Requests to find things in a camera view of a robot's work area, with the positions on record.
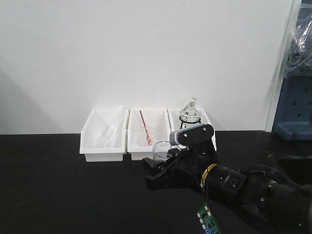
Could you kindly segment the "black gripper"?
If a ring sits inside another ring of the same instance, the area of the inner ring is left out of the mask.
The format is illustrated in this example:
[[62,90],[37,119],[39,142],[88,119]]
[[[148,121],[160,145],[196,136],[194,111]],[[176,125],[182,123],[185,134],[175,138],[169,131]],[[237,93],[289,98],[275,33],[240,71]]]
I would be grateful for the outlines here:
[[142,167],[149,174],[145,177],[146,187],[152,191],[159,189],[189,188],[202,191],[200,180],[204,170],[217,163],[214,147],[197,149],[186,147],[179,150],[171,148],[167,152],[166,161],[151,158],[142,159]]

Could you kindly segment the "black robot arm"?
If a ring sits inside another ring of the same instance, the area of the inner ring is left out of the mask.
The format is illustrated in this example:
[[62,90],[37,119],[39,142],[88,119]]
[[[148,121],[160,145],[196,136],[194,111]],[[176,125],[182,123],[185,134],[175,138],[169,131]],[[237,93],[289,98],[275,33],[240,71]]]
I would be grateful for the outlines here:
[[235,212],[266,234],[309,234],[312,231],[312,187],[284,178],[275,169],[254,165],[242,172],[221,165],[215,150],[171,149],[169,158],[144,158],[150,190],[189,188]]

